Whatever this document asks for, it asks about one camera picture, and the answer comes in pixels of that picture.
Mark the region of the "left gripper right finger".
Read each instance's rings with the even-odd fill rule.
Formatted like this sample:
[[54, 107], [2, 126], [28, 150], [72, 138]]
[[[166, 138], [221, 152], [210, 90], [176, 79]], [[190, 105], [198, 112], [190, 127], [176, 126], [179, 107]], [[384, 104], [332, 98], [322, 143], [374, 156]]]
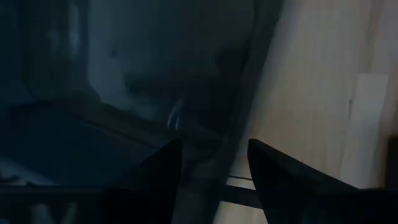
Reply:
[[314, 196], [357, 190], [258, 140], [248, 140], [248, 164], [268, 223], [300, 223]]

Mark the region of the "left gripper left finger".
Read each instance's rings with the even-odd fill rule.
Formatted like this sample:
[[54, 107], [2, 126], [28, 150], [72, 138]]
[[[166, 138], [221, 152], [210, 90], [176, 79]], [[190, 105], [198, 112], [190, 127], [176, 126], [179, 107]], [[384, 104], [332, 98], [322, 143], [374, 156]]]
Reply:
[[126, 223], [170, 223], [182, 172], [182, 142], [173, 139], [130, 172]]

